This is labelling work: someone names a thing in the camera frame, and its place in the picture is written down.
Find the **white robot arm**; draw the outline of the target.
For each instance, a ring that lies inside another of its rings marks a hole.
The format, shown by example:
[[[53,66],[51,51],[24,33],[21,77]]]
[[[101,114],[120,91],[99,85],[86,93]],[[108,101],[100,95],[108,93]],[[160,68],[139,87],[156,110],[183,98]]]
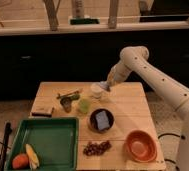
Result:
[[[147,62],[149,51],[145,46],[129,46],[120,52],[120,60],[107,78],[112,87],[124,82],[131,72],[137,73],[183,119],[182,138],[176,158],[178,171],[189,171],[189,88],[169,77]]]

